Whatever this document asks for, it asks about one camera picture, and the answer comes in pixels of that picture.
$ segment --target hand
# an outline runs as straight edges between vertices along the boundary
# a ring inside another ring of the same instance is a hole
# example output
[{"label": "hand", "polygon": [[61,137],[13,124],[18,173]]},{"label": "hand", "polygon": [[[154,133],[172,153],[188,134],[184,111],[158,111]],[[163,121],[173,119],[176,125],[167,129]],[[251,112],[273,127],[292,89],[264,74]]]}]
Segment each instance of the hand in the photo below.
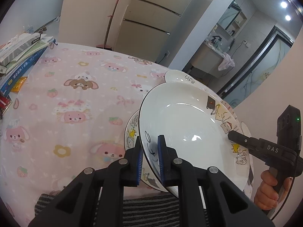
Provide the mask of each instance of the hand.
[{"label": "hand", "polygon": [[285,199],[289,191],[292,178],[285,179],[284,181],[285,191],[281,199],[279,199],[279,201],[278,201],[279,195],[272,187],[278,184],[276,178],[272,174],[270,174],[270,172],[267,170],[261,173],[261,179],[263,181],[257,189],[254,198],[254,203],[262,210],[270,210],[273,207],[277,207],[278,203],[280,203]]}]

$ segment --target glass door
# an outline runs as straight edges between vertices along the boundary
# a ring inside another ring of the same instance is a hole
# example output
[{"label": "glass door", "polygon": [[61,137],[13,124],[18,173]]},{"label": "glass door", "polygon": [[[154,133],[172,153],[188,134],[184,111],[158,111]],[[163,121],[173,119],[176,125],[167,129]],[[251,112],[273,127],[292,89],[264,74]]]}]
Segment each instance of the glass door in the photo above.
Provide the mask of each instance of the glass door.
[{"label": "glass door", "polygon": [[292,43],[277,32],[257,60],[252,62],[250,67],[239,76],[238,81],[226,92],[223,99],[232,108],[239,105],[268,78],[291,46]]}]

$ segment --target blue book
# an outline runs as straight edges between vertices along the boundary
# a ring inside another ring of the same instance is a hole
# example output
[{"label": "blue book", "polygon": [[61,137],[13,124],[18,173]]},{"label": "blue book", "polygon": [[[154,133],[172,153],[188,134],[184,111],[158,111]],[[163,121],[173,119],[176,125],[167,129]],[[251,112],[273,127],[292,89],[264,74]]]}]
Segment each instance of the blue book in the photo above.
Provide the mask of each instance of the blue book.
[{"label": "blue book", "polygon": [[35,54],[33,54],[32,56],[30,56],[28,59],[26,59],[18,68],[16,68],[16,70],[11,74],[9,74],[9,78],[5,81],[5,83],[1,86],[0,91],[1,93],[7,97],[11,91],[11,89],[13,88],[13,86],[16,84],[16,82],[18,81],[18,79],[32,66],[34,65],[39,58],[41,57],[41,55],[43,54],[43,52],[46,50],[47,47],[40,49],[39,51],[37,51]]}]

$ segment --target stacked plate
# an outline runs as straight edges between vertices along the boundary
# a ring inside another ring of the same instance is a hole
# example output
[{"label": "stacked plate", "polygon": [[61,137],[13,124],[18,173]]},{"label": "stacked plate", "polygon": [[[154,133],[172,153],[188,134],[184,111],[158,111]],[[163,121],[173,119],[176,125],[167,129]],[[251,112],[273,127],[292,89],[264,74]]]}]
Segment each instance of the stacked plate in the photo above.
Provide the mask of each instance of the stacked plate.
[{"label": "stacked plate", "polygon": [[[193,166],[218,167],[240,190],[249,174],[248,150],[231,142],[227,133],[242,133],[238,121],[205,85],[184,72],[170,70],[165,83],[153,88],[125,130],[125,149],[134,147],[140,136],[144,150],[142,181],[161,191],[158,135],[168,147]],[[178,197],[178,187],[167,190]]]}]

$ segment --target table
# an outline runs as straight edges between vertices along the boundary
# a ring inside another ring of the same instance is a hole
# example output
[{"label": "table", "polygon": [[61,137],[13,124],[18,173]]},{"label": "table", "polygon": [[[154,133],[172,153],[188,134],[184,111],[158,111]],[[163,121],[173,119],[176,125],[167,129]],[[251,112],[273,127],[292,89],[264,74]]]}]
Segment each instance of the table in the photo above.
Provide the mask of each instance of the table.
[{"label": "table", "polygon": [[[42,193],[55,194],[86,167],[123,157],[128,120],[167,70],[81,45],[58,43],[44,52],[1,125],[0,197],[21,227],[34,218]],[[159,193],[141,183],[124,195]]]}]

